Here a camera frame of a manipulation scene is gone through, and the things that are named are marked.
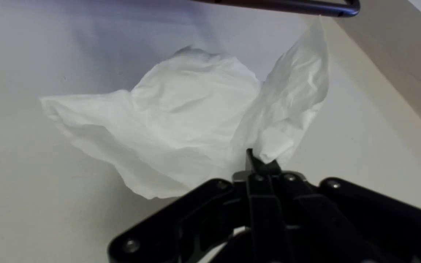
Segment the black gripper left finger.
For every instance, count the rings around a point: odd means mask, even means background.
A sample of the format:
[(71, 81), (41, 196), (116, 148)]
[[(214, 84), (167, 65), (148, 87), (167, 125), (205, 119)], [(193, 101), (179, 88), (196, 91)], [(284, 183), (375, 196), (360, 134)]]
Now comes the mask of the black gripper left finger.
[(250, 226), (248, 180), (269, 166), (246, 153), (246, 169), (233, 180), (212, 179), (117, 236), (109, 263), (198, 263)]

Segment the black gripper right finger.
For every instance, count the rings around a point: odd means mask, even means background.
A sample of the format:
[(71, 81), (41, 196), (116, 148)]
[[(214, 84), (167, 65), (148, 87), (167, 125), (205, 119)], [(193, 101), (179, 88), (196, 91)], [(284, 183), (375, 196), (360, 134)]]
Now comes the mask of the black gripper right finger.
[(421, 263), (421, 210), (328, 177), (319, 186), (277, 163), (262, 173), (281, 198), (297, 263)]

